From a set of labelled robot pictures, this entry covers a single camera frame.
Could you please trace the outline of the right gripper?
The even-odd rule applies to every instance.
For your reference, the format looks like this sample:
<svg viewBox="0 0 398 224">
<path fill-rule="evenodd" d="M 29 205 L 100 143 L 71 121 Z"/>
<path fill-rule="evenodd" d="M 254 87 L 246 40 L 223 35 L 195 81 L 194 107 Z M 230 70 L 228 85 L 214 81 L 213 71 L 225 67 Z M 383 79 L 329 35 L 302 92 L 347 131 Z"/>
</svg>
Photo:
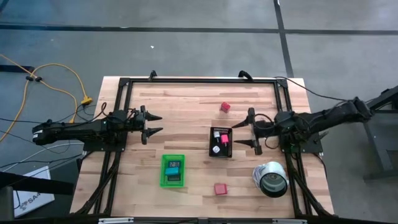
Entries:
<svg viewBox="0 0 398 224">
<path fill-rule="evenodd" d="M 269 121 L 258 120 L 256 121 L 256 116 L 263 116 L 267 118 Z M 277 149 L 277 145 L 269 146 L 267 144 L 267 140 L 269 137 L 275 136 L 275 124 L 265 114 L 255 113 L 254 108 L 248 109 L 248 116 L 240 123 L 235 124 L 232 128 L 240 128 L 245 126 L 251 126 L 251 139 L 247 140 L 235 140 L 235 143 L 244 144 L 254 149 L 254 153 L 256 156 L 260 156 L 262 154 L 262 146 L 259 142 L 260 138 L 264 138 L 264 144 L 269 149 Z"/>
</svg>

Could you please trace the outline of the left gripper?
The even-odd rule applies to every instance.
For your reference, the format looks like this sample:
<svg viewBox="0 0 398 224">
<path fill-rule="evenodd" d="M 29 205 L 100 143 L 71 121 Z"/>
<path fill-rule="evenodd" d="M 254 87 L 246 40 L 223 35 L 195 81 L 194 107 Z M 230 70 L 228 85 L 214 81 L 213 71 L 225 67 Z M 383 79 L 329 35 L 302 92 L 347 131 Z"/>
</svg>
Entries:
<svg viewBox="0 0 398 224">
<path fill-rule="evenodd" d="M 147 128 L 146 120 L 157 121 L 161 120 L 162 117 L 150 114 L 146 112 L 146 107 L 144 105 L 140 106 L 139 110 L 131 109 L 129 115 L 126 118 L 126 126 L 128 132 L 140 131 L 141 132 L 141 143 L 143 145 L 147 144 L 147 138 L 151 137 L 155 133 L 163 130 L 163 128 Z"/>
</svg>

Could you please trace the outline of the black plastic basket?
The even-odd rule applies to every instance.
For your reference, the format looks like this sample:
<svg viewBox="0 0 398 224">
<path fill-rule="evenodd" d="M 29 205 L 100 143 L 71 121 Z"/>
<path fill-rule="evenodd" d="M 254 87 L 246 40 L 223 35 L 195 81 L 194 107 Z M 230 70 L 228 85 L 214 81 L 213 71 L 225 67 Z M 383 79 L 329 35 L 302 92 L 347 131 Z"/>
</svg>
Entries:
<svg viewBox="0 0 398 224">
<path fill-rule="evenodd" d="M 222 134 L 227 134 L 229 138 L 229 143 L 222 144 L 221 139 L 219 142 L 214 138 L 213 133 L 215 131 L 220 132 L 220 136 Z M 221 151 L 215 154 L 212 149 L 214 146 L 218 146 Z M 233 153 L 233 130 L 231 128 L 222 128 L 222 127 L 211 127 L 210 128 L 210 143 L 209 143 L 209 156 L 210 157 L 219 157 L 219 158 L 232 158 Z"/>
</svg>

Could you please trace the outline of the white cylinder with dark opening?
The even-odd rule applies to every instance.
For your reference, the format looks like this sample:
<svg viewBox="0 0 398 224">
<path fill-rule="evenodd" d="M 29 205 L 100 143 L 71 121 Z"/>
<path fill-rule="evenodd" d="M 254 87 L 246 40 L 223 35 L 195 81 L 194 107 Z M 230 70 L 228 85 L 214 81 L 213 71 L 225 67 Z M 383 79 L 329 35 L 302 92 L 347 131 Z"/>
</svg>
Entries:
<svg viewBox="0 0 398 224">
<path fill-rule="evenodd" d="M 270 161 L 254 168 L 252 178 L 255 186 L 266 196 L 283 196 L 289 186 L 289 180 L 281 164 Z"/>
</svg>

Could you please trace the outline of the green plastic basket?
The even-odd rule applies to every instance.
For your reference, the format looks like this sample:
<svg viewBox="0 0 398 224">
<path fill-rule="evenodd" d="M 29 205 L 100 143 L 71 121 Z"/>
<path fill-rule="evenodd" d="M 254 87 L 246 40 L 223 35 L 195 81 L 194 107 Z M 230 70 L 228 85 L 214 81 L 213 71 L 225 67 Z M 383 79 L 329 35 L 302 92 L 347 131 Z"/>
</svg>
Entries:
<svg viewBox="0 0 398 224">
<path fill-rule="evenodd" d="M 179 167 L 181 181 L 168 182 L 165 175 L 165 169 L 168 167 L 168 161 L 181 161 L 182 165 Z M 185 156 L 183 154 L 164 154 L 161 160 L 160 171 L 160 186 L 162 188 L 183 188 L 185 186 Z"/>
</svg>

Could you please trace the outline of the black front bar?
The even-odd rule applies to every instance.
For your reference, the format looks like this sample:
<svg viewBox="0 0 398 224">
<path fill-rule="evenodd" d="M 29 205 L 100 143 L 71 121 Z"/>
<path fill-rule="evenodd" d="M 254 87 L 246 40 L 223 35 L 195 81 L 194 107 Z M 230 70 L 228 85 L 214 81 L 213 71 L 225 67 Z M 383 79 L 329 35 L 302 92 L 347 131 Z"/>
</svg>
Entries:
<svg viewBox="0 0 398 224">
<path fill-rule="evenodd" d="M 193 218 L 193 217 L 110 217 L 105 214 L 3 220 L 0 224 L 398 224 L 355 220 L 335 216 L 298 218 Z"/>
</svg>

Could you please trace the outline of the black metal stand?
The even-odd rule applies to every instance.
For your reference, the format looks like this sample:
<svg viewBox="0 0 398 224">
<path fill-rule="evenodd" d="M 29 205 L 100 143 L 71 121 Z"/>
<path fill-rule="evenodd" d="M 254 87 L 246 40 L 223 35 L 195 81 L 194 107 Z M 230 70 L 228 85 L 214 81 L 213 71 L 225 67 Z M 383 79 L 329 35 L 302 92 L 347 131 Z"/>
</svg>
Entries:
<svg viewBox="0 0 398 224">
<path fill-rule="evenodd" d="M 369 100 L 367 106 L 375 112 L 373 120 L 364 128 L 377 159 L 379 170 L 363 177 L 365 181 L 398 177 L 390 152 L 398 152 L 398 85 L 384 90 Z"/>
</svg>

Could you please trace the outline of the black beam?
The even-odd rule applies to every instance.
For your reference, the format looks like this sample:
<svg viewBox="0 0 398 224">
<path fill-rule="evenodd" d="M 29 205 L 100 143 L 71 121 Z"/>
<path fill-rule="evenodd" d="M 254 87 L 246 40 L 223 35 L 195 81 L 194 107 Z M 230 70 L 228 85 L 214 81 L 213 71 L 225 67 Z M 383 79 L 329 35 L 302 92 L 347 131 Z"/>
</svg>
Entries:
<svg viewBox="0 0 398 224">
<path fill-rule="evenodd" d="M 0 172 L 0 189 L 4 187 L 12 187 L 18 191 L 60 195 L 72 195 L 75 189 L 74 184 L 69 182 Z"/>
</svg>

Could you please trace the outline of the white printed board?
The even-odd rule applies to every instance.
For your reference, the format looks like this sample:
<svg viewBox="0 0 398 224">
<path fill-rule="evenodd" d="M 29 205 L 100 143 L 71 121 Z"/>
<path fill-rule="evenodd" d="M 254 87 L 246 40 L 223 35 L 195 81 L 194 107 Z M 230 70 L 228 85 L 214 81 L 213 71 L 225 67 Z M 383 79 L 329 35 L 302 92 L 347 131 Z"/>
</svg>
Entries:
<svg viewBox="0 0 398 224">
<path fill-rule="evenodd" d="M 35 178 L 47 180 L 51 179 L 48 166 L 44 166 L 28 172 L 24 174 L 24 176 L 32 176 Z M 28 192 L 20 190 L 14 190 L 13 197 L 15 218 L 21 217 L 55 200 L 54 194 L 44 194 L 40 192 Z"/>
</svg>

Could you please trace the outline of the black flat bar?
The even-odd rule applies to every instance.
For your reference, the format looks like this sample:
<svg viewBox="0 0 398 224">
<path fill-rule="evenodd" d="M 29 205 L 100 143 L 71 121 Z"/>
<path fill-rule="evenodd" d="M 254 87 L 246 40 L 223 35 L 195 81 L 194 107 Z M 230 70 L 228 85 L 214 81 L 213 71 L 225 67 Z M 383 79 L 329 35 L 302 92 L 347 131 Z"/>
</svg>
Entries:
<svg viewBox="0 0 398 224">
<path fill-rule="evenodd" d="M 0 72 L 13 72 L 13 73 L 25 73 L 25 71 L 33 72 L 34 67 L 22 66 L 22 68 L 16 65 L 0 65 Z"/>
</svg>

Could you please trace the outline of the black aluminium table frame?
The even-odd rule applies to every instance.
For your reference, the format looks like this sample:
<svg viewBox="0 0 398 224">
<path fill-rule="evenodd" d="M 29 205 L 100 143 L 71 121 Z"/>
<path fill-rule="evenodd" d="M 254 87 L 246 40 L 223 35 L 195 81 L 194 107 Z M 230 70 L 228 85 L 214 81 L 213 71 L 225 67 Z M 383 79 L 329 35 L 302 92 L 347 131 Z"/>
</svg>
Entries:
<svg viewBox="0 0 398 224">
<path fill-rule="evenodd" d="M 131 133 L 121 154 L 111 213 L 129 217 L 225 217 L 290 218 L 294 215 L 292 197 L 265 196 L 254 184 L 255 167 L 270 161 L 285 162 L 284 154 L 262 142 L 262 154 L 235 140 L 249 139 L 249 127 L 232 128 L 241 122 L 248 108 L 275 116 L 278 109 L 291 106 L 296 112 L 310 109 L 301 78 L 293 79 L 285 90 L 262 78 L 257 83 L 215 78 L 159 78 L 149 83 L 134 83 L 130 105 L 144 105 L 161 120 L 149 123 L 163 128 L 146 145 L 141 135 Z M 231 105 L 228 113 L 222 102 Z M 233 130 L 232 158 L 209 156 L 210 128 Z M 185 156 L 185 186 L 160 186 L 164 154 Z M 226 184 L 226 195 L 215 195 L 214 185 Z"/>
</svg>

